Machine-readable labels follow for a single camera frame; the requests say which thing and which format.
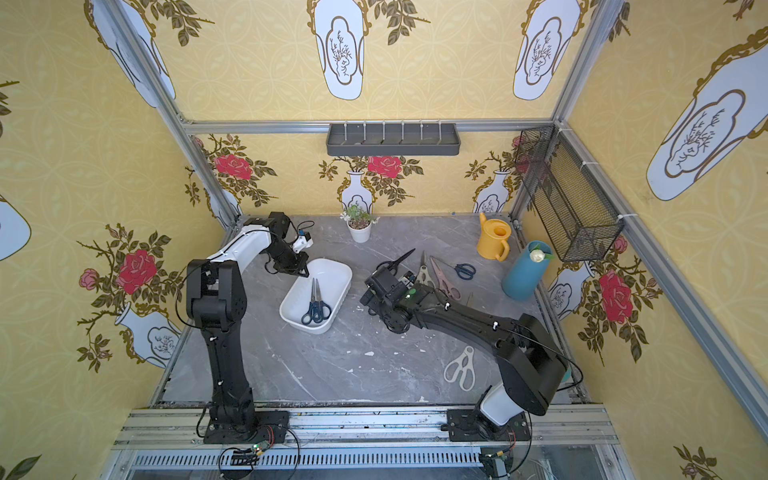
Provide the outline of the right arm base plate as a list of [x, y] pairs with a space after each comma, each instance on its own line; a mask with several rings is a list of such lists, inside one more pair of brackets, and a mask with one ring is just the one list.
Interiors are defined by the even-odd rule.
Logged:
[[498, 426], [477, 409], [449, 409], [441, 430], [448, 433], [448, 438], [452, 442], [504, 442], [531, 439], [530, 423], [524, 413]]

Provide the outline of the cream kitchen shears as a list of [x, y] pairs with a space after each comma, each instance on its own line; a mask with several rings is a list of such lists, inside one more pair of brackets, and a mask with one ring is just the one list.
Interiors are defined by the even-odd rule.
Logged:
[[428, 255], [425, 251], [423, 251], [420, 258], [420, 265], [419, 265], [416, 281], [418, 283], [421, 283], [429, 287], [435, 287], [435, 282], [429, 273], [427, 260], [428, 260]]

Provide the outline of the white plastic storage box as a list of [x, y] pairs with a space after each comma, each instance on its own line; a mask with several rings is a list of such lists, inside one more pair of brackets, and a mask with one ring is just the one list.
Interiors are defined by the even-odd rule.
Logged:
[[308, 263], [283, 299], [279, 314], [290, 326], [314, 335], [328, 331], [350, 289], [353, 272], [341, 262], [319, 258]]

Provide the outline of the small blue thin scissors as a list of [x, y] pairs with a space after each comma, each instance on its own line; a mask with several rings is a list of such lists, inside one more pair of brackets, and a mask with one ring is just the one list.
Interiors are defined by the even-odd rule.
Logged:
[[470, 281], [477, 273], [476, 267], [469, 263], [451, 263], [437, 257], [434, 257], [434, 260], [452, 269], [461, 280]]

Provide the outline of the large black scissors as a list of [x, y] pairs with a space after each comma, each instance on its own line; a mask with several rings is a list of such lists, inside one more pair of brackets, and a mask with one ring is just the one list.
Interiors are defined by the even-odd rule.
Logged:
[[400, 257], [396, 258], [395, 260], [385, 260], [385, 261], [383, 261], [383, 262], [381, 262], [380, 264], [377, 265], [376, 270], [377, 271], [379, 271], [379, 270], [387, 270], [387, 271], [389, 271], [392, 274], [396, 274], [398, 269], [399, 269], [400, 264], [404, 260], [406, 260], [409, 256], [411, 256], [414, 251], [415, 251], [415, 249], [412, 248], [412, 249], [408, 250], [406, 253], [404, 253], [403, 255], [401, 255]]

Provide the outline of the dark blue handled scissors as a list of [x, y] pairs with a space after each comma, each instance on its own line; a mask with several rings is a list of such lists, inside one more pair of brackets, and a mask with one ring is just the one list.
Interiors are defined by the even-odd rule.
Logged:
[[323, 301], [321, 296], [321, 290], [319, 280], [315, 278], [312, 281], [311, 297], [309, 302], [309, 308], [306, 313], [308, 318], [307, 323], [320, 324], [325, 320], [328, 320], [332, 314], [331, 307]]

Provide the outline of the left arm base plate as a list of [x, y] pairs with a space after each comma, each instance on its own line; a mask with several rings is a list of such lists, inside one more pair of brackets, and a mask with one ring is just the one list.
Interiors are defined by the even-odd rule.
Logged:
[[290, 413], [285, 410], [250, 411], [244, 415], [220, 413], [212, 416], [203, 434], [205, 444], [282, 444], [289, 427]]

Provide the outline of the pink handled scissors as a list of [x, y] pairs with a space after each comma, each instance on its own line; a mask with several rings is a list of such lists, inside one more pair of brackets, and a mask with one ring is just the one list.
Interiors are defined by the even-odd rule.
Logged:
[[430, 259], [432, 268], [435, 272], [437, 288], [443, 293], [445, 293], [449, 298], [453, 300], [460, 300], [461, 299], [460, 291], [451, 282], [448, 281], [442, 269], [438, 266], [438, 262], [436, 258], [430, 256], [429, 259]]

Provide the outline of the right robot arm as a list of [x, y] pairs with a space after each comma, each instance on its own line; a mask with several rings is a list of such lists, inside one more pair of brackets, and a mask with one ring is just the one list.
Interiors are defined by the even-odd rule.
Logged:
[[408, 272], [396, 276], [377, 268], [366, 280], [360, 303], [396, 334], [412, 327], [436, 330], [494, 358], [501, 382], [480, 402], [480, 413], [501, 427], [522, 413], [543, 416], [565, 378], [568, 362], [552, 336], [535, 317], [491, 315], [451, 299], [439, 289], [416, 281]]

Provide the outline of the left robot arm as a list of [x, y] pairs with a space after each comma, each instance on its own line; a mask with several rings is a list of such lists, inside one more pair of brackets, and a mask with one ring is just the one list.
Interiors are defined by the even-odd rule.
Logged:
[[276, 272], [307, 277], [308, 254], [286, 239], [291, 226], [283, 212], [248, 218], [221, 249], [188, 263], [186, 315], [203, 336], [212, 375], [206, 443], [245, 442], [260, 428], [242, 357], [241, 326], [248, 303], [242, 272], [265, 254]]

